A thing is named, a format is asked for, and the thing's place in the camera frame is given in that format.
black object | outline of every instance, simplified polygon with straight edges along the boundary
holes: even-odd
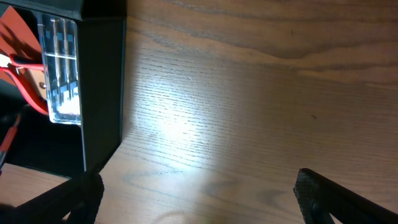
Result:
[[[27,11],[38,16],[40,12],[75,21],[82,117],[79,128],[29,114],[6,162],[65,177],[78,176],[93,167],[101,169],[121,143],[126,0],[0,2],[14,6],[20,15]],[[8,98],[12,97],[0,95],[0,101]],[[0,115],[18,109],[14,101],[7,102],[1,105]]]
[[[306,224],[398,223],[398,215],[310,169],[300,169],[294,187]]]
[[[29,58],[25,58],[25,57],[21,57],[21,56],[18,56],[18,55],[14,55],[14,61],[15,61],[15,63],[17,63],[17,64],[19,64],[19,65],[35,65],[35,64],[41,64],[42,63],[42,61],[40,60],[40,61],[35,61],[35,60],[32,60],[32,59],[29,59]]]
[[[0,223],[4,224],[94,224],[104,192],[98,169],[85,172],[44,194],[14,208],[0,205]]]

black box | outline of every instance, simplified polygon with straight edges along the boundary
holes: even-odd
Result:
[[[81,111],[81,128],[53,124],[46,116],[28,112],[6,162],[66,177],[102,169],[121,143],[126,2],[0,2],[33,15],[42,12],[75,21]],[[0,100],[6,105],[0,114],[24,104],[1,95]],[[7,128],[0,130],[0,138]]]

clear plastic cover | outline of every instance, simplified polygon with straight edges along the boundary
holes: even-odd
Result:
[[[38,27],[50,120],[80,125],[76,24],[69,19],[41,14]]]

desk surface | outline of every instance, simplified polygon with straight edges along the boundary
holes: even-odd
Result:
[[[309,167],[398,212],[398,2],[129,1],[98,223],[303,223]],[[7,165],[2,202],[64,181]]]

